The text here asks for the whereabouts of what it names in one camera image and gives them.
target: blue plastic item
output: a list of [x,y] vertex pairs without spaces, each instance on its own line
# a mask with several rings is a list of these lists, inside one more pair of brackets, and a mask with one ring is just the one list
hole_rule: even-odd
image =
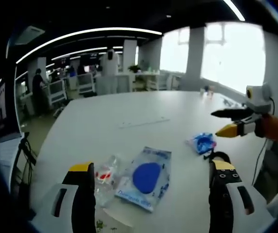
[[161,167],[157,163],[141,164],[133,173],[134,186],[141,193],[152,193],[156,186],[160,171]]
[[191,140],[187,140],[198,154],[204,154],[212,150],[217,143],[213,140],[212,133],[200,133],[195,135]]

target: desk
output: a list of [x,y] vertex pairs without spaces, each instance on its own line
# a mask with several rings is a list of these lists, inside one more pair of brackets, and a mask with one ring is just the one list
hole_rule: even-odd
[[[209,232],[209,163],[185,140],[201,132],[216,132],[230,122],[211,112],[224,108],[223,96],[199,92],[162,91],[105,95],[73,100],[48,133],[37,158],[31,186],[31,206],[61,183],[77,163],[105,162],[114,153],[127,162],[144,146],[172,152],[171,181],[153,213],[115,198],[108,212],[133,225],[135,233]],[[169,121],[121,129],[123,122],[152,117]],[[253,133],[216,138],[216,150],[227,153],[241,179],[251,183],[263,138]],[[258,165],[261,167],[264,152]]]
[[14,178],[13,172],[19,157],[19,145],[23,138],[24,133],[22,133],[21,137],[0,143],[0,171],[10,193],[12,179]]
[[159,72],[149,72],[149,71],[138,72],[138,73],[121,72],[121,73],[117,74],[117,76],[119,76],[119,75],[129,75],[130,81],[134,82],[134,81],[136,81],[136,76],[156,76],[156,75],[159,75]]

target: potted plant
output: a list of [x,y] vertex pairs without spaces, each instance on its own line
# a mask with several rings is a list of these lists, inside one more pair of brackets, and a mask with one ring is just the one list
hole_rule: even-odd
[[138,70],[140,70],[140,67],[138,65],[132,65],[132,66],[128,67],[128,69],[134,73],[137,73]]

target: clear plastic bag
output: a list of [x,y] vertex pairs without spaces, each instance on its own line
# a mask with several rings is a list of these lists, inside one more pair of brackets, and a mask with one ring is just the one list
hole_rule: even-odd
[[[169,187],[171,154],[170,151],[145,147],[121,176],[121,181],[115,195],[153,212]],[[153,191],[144,194],[135,187],[133,174],[140,165],[146,163],[158,164],[160,173]]]
[[106,207],[114,198],[115,184],[120,173],[120,159],[111,155],[108,161],[95,166],[95,199],[96,205]]

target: blue sponge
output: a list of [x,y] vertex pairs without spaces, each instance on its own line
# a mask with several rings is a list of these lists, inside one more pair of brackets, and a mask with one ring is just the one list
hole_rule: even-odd
[[133,173],[134,186],[144,194],[151,193],[157,183],[161,167],[157,163],[141,164]]

